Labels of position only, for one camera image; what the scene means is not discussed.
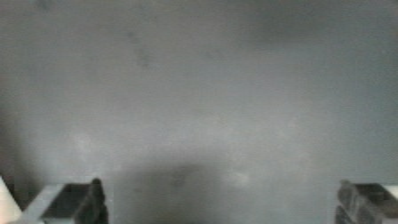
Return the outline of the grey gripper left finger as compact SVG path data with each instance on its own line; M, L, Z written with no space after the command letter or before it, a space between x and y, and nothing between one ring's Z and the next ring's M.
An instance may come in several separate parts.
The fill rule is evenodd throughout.
M23 211L21 224L108 224L101 180L48 185Z

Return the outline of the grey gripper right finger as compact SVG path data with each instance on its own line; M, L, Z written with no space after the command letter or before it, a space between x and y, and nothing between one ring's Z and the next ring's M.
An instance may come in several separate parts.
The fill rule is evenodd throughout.
M398 184L341 181L334 224L398 224Z

